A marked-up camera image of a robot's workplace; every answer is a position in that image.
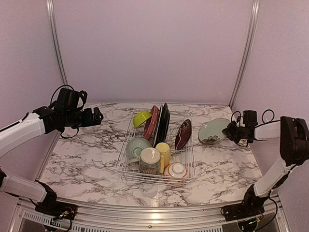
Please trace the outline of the yellow mug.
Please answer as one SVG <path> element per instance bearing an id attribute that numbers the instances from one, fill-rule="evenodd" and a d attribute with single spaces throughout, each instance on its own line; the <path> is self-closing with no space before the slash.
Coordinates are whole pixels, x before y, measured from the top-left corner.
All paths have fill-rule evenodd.
<path id="1" fill-rule="evenodd" d="M 161 142 L 156 145 L 156 150 L 160 153 L 160 174 L 164 173 L 164 169 L 169 165 L 171 158 L 171 150 L 167 143 Z"/>

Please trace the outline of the patterned cream mug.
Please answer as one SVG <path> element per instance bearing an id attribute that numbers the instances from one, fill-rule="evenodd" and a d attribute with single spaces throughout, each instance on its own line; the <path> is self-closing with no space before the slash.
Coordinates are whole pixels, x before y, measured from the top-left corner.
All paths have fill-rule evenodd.
<path id="1" fill-rule="evenodd" d="M 142 174 L 160 174 L 160 153 L 153 147 L 145 148 L 140 154 L 139 172 Z"/>

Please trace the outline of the aluminium left corner post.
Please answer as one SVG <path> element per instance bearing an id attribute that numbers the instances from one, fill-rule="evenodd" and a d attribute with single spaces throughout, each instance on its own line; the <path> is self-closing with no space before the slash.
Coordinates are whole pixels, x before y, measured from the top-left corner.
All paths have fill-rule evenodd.
<path id="1" fill-rule="evenodd" d="M 62 59 L 61 49 L 60 49 L 60 43 L 56 28 L 56 16 L 55 16 L 55 8 L 54 8 L 54 1 L 53 0 L 47 0 L 46 1 L 46 8 L 47 8 L 47 14 L 49 19 L 49 25 L 51 30 L 51 36 L 56 56 L 56 62 L 59 69 L 59 74 L 61 81 L 64 85 L 68 84 L 67 75 L 65 71 L 65 66 Z"/>

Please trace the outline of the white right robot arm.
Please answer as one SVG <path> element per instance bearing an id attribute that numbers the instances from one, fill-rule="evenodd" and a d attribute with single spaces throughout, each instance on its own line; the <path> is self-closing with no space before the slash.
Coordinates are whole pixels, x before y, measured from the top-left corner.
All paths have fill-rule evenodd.
<path id="1" fill-rule="evenodd" d="M 222 132 L 235 143 L 242 139 L 248 142 L 280 139 L 280 156 L 267 173 L 248 188 L 242 203 L 235 206 L 245 217 L 263 206 L 272 190 L 283 184 L 293 168 L 309 159 L 309 129 L 303 118 L 281 116 L 279 120 L 261 125 L 247 121 L 240 127 L 232 121 Z"/>

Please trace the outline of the aluminium corner post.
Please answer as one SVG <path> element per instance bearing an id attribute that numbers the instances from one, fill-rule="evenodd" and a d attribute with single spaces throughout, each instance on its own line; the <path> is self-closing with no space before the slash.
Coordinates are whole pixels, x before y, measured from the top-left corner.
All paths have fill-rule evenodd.
<path id="1" fill-rule="evenodd" d="M 260 8 L 260 0 L 253 0 L 252 3 L 252 9 L 251 9 L 251 14 L 250 14 L 250 20 L 249 20 L 249 26 L 248 26 L 248 32 L 247 32 L 247 37 L 245 41 L 245 46 L 244 46 L 244 51 L 242 54 L 241 58 L 241 63 L 240 67 L 238 70 L 236 82 L 232 91 L 232 95 L 229 101 L 229 107 L 233 108 L 236 104 L 240 89 L 241 89 L 241 84 L 243 82 L 250 52 L 253 47 L 253 42 L 254 42 L 254 37 L 256 33 L 256 27 L 257 27 L 257 22 L 258 22 L 258 14 L 259 14 L 259 8 Z"/>
<path id="2" fill-rule="evenodd" d="M 65 66 L 62 59 L 61 49 L 60 49 L 60 43 L 56 28 L 56 16 L 55 16 L 55 8 L 54 8 L 54 1 L 53 0 L 47 0 L 46 1 L 46 8 L 47 8 L 47 14 L 49 19 L 49 25 L 51 30 L 51 36 L 56 56 L 56 62 L 59 69 L 59 74 L 61 81 L 64 85 L 68 84 L 67 75 L 65 71 Z"/>

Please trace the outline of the aluminium right corner post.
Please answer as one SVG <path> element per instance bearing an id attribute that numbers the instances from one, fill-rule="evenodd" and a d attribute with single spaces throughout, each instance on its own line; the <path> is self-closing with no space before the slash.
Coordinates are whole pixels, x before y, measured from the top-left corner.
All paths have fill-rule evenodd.
<path id="1" fill-rule="evenodd" d="M 256 33 L 256 27 L 257 27 L 257 22 L 258 22 L 258 14 L 259 14 L 259 8 L 260 8 L 260 0 L 253 0 L 252 3 L 252 9 L 251 9 L 251 14 L 250 14 L 250 20 L 249 20 L 249 26 L 248 26 L 248 32 L 247 32 L 247 37 L 245 41 L 245 46 L 244 46 L 244 51 L 242 54 L 241 58 L 241 63 L 240 67 L 238 70 L 236 82 L 232 91 L 232 95 L 229 101 L 229 107 L 233 108 L 236 104 L 240 89 L 241 89 L 241 84 L 243 82 L 250 52 L 253 47 L 253 42 L 254 42 L 254 37 Z"/>

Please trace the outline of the black striped cream plate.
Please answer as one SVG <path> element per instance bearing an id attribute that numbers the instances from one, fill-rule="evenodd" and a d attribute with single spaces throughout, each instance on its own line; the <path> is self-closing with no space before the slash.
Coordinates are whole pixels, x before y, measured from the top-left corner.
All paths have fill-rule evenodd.
<path id="1" fill-rule="evenodd" d="M 159 121 L 155 134 L 154 145 L 157 145 L 158 143 L 164 142 L 166 140 L 169 128 L 169 120 L 170 112 L 168 104 L 164 103 L 164 105 L 162 105 L 160 108 Z"/>

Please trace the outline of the red plate with teal flower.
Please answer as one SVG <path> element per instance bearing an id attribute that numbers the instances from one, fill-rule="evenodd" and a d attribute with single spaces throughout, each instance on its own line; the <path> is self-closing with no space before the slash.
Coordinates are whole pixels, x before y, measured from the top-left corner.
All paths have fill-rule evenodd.
<path id="1" fill-rule="evenodd" d="M 152 143 L 153 146 L 155 146 L 155 142 L 156 142 L 156 138 L 157 138 L 157 134 L 158 134 L 158 129 L 159 129 L 159 124 L 160 124 L 160 119 L 161 119 L 161 116 L 162 116 L 162 111 L 163 111 L 163 105 L 161 104 L 160 109 L 159 109 L 157 122 L 156 122 L 156 126 L 155 126 L 155 130 L 154 130 L 154 137 L 153 137 L 153 143 Z"/>

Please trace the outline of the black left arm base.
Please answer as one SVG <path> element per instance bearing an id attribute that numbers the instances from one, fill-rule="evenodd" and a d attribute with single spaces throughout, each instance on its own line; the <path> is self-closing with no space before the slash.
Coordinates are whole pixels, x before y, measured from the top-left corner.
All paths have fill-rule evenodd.
<path id="1" fill-rule="evenodd" d="M 60 202 L 55 193 L 47 193 L 42 202 L 38 202 L 35 211 L 53 216 L 54 219 L 75 218 L 77 206 L 71 203 Z"/>

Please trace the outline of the dark red floral plate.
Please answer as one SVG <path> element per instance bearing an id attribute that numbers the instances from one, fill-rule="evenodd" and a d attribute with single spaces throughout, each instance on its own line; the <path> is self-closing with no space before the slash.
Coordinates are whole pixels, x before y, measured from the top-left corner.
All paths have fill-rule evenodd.
<path id="1" fill-rule="evenodd" d="M 181 150 L 189 141 L 192 134 L 191 120 L 185 120 L 178 129 L 175 139 L 175 149 Z"/>

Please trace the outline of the aluminium front rail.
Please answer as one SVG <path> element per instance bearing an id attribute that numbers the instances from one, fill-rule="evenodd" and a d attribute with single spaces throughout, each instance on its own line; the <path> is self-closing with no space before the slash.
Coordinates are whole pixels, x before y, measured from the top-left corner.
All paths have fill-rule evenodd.
<path id="1" fill-rule="evenodd" d="M 239 232 L 250 220 L 226 221 L 222 215 L 225 203 L 178 207 L 121 206 L 61 199 L 77 206 L 72 221 L 51 221 L 51 216 L 35 211 L 34 205 L 20 199 L 8 231 L 62 232 Z"/>

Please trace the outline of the lime green bowl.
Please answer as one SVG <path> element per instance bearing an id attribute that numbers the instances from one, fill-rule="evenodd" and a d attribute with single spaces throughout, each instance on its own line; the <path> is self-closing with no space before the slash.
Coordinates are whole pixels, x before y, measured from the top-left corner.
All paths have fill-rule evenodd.
<path id="1" fill-rule="evenodd" d="M 152 114 L 149 111 L 140 111 L 133 117 L 133 125 L 135 128 L 138 128 L 144 122 L 152 117 Z"/>

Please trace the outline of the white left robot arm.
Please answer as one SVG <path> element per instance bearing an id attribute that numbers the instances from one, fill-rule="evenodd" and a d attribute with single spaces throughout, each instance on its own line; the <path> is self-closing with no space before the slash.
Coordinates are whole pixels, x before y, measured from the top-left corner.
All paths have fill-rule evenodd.
<path id="1" fill-rule="evenodd" d="M 100 125 L 103 114 L 95 107 L 85 110 L 56 111 L 46 106 L 0 130 L 0 190 L 16 197 L 32 200 L 36 210 L 59 215 L 74 205 L 57 200 L 56 193 L 45 183 L 35 180 L 35 173 L 47 154 L 47 146 L 55 131 L 69 127 Z"/>

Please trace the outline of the orange rimmed white bowl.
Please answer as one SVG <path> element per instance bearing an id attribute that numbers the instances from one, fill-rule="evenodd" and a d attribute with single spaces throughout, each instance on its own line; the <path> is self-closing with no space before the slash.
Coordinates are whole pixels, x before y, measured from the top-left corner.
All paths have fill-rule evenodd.
<path id="1" fill-rule="evenodd" d="M 169 185 L 180 187 L 185 184 L 185 179 L 188 177 L 188 169 L 184 164 L 174 162 L 164 169 L 164 177 Z"/>

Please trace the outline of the pink polka dot plate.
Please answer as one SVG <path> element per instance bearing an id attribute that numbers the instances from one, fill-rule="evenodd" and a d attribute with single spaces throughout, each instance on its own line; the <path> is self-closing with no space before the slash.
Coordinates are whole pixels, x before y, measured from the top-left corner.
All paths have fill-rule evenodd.
<path id="1" fill-rule="evenodd" d="M 150 113 L 152 114 L 152 116 L 146 121 L 143 129 L 143 138 L 146 140 L 150 140 L 154 132 L 159 117 L 159 108 L 156 105 L 153 105 Z"/>

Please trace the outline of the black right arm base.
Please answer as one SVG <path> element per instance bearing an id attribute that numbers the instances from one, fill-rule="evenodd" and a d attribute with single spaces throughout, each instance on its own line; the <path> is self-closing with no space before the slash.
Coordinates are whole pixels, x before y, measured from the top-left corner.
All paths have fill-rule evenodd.
<path id="1" fill-rule="evenodd" d="M 220 213 L 225 217 L 226 221 L 239 220 L 257 215 L 262 215 L 265 212 L 264 207 L 252 208 L 245 207 L 244 203 L 237 203 L 223 206 Z"/>

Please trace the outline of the light blue bowl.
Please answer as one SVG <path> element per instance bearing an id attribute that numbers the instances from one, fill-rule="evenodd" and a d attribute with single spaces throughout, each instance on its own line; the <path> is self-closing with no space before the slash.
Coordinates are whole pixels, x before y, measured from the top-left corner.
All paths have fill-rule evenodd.
<path id="1" fill-rule="evenodd" d="M 142 150 L 151 146 L 152 145 L 150 142 L 144 138 L 131 139 L 126 145 L 128 166 L 130 166 L 132 169 L 137 169 Z"/>

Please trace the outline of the light blue floral plate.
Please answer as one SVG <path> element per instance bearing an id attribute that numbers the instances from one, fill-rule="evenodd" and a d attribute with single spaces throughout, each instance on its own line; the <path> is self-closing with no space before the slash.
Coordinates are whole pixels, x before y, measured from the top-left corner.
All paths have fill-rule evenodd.
<path id="1" fill-rule="evenodd" d="M 217 118 L 205 123 L 198 132 L 198 140 L 204 145 L 213 145 L 227 138 L 223 130 L 231 121 L 226 118 Z"/>

